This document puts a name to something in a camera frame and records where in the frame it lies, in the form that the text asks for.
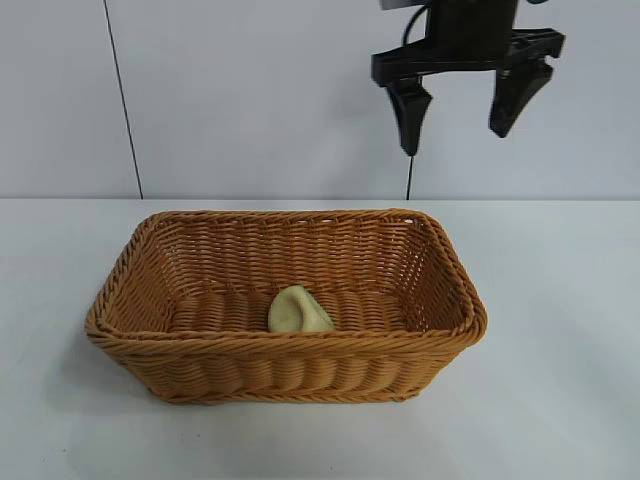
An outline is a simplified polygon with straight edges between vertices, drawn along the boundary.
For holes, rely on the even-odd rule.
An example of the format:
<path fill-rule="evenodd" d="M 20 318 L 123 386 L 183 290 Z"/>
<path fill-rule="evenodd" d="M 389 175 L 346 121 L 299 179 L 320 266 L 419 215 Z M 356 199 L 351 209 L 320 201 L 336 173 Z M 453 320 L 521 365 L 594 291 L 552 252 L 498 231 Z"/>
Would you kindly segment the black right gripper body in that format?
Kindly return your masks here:
<path fill-rule="evenodd" d="M 552 28 L 515 28 L 518 5 L 517 0 L 426 1 L 425 36 L 374 54 L 372 80 L 384 87 L 419 76 L 509 70 L 558 58 L 565 36 Z"/>

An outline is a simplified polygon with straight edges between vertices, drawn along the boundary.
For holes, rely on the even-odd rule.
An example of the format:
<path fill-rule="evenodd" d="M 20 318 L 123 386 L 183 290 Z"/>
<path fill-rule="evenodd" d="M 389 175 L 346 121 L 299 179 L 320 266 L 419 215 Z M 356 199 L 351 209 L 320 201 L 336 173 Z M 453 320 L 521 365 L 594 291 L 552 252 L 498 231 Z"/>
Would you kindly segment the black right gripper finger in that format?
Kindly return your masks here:
<path fill-rule="evenodd" d="M 528 60 L 496 72 L 489 127 L 505 138 L 529 101 L 551 80 L 553 67 L 544 59 Z"/>
<path fill-rule="evenodd" d="M 387 86 L 402 150 L 415 155 L 420 145 L 422 125 L 432 96 L 420 79 L 403 79 Z"/>

